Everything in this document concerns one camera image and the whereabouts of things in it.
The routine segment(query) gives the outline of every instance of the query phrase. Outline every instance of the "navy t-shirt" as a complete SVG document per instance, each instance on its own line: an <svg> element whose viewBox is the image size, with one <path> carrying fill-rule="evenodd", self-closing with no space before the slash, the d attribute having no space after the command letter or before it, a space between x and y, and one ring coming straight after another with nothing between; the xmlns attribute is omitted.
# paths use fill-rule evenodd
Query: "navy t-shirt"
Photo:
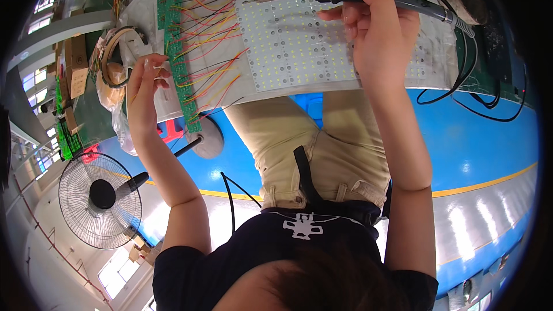
<svg viewBox="0 0 553 311"><path fill-rule="evenodd" d="M160 311L211 310L232 284L254 267L294 259L300 246L328 251L337 241L387 270L377 237L375 228L349 218L286 210L262 213L246 221L209 255L189 246L174 246L160 253L154 268L154 298ZM436 279L410 270L392 271L389 276L404 291L411 310L432 309L438 291Z"/></svg>

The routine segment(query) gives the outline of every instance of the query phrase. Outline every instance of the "beige pants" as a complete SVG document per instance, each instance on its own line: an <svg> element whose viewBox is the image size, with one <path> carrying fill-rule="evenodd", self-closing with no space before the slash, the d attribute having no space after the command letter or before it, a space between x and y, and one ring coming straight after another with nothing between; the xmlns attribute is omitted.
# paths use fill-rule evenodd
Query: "beige pants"
<svg viewBox="0 0 553 311"><path fill-rule="evenodd" d="M225 113L255 159L263 208L303 209L294 149L304 146L313 184L326 200L382 208L390 172L363 90L323 93L323 128L287 96L231 106Z"/></svg>

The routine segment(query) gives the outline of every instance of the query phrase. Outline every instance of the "red pipe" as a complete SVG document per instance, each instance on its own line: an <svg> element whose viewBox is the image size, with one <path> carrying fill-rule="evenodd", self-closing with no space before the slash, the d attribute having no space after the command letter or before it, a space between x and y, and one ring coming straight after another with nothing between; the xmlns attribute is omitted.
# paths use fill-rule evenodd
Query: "red pipe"
<svg viewBox="0 0 553 311"><path fill-rule="evenodd" d="M96 287L89 279L87 279L79 270L77 270L73 264L71 264L70 261L68 261L65 256L58 250L58 248L56 247L56 245L52 242L52 240L50 240L50 238L48 238L48 235L46 234L46 232L42 229L42 227L40 226L40 224L38 223L38 220L37 218L34 216L33 214L33 211L31 210L31 207L29 206L29 203L27 203L27 200L25 199L25 197L23 195L21 195L21 198L23 198L23 201L25 202L25 205L27 206L27 209L29 210L31 216L33 217L33 220L37 223L37 227L40 228L40 231L42 232L42 234L44 234L44 237L46 238L46 240L48 240L48 242L50 243L50 245L52 245L52 247L54 248L54 250L56 250L56 252L59 253L59 255L61 256L61 258L63 258L67 264L69 264L69 266L71 268L73 268L73 270L75 272L77 272L77 274L79 274L83 280L85 280L87 283L90 284L90 286L94 287L98 292L100 292L100 294L102 295L102 298L104 299L104 301L106 302L107 306L109 306L109 308L111 309L111 311L114 311L113 307L111 307L110 303L109 303L109 300L106 298L106 296L104 295L104 293L102 292L102 290L98 287Z"/></svg>

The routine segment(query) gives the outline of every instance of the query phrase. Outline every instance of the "brown hair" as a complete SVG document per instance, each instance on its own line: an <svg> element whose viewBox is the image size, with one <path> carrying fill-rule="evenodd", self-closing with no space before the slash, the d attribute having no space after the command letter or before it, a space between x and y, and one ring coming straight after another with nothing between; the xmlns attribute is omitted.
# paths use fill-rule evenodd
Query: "brown hair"
<svg viewBox="0 0 553 311"><path fill-rule="evenodd" d="M279 270L275 295L291 311L405 310L405 294L368 256L353 255L345 245L332 252L303 248L295 270Z"/></svg>

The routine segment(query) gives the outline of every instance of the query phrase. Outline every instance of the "red stool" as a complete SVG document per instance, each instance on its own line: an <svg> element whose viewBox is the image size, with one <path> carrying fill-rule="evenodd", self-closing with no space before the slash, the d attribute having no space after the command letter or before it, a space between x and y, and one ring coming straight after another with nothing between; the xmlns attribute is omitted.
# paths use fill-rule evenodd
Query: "red stool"
<svg viewBox="0 0 553 311"><path fill-rule="evenodd" d="M179 139L183 136L184 131L175 131L175 122L173 119L169 119L168 121L165 121L165 125L167 126L167 137L163 138L163 142L165 144L169 143L170 141ZM158 128L158 135L161 135L163 131Z"/></svg>
<svg viewBox="0 0 553 311"><path fill-rule="evenodd" d="M91 152L94 152L94 153L99 153L100 152L100 150L98 149L98 143L96 143L93 146L88 147L87 149L83 150L83 153L85 153L85 154L86 153L91 153ZM96 154L85 155L82 158L82 162L90 163L90 162L93 162L94 160L96 160L97 158L98 158L98 155L96 155Z"/></svg>

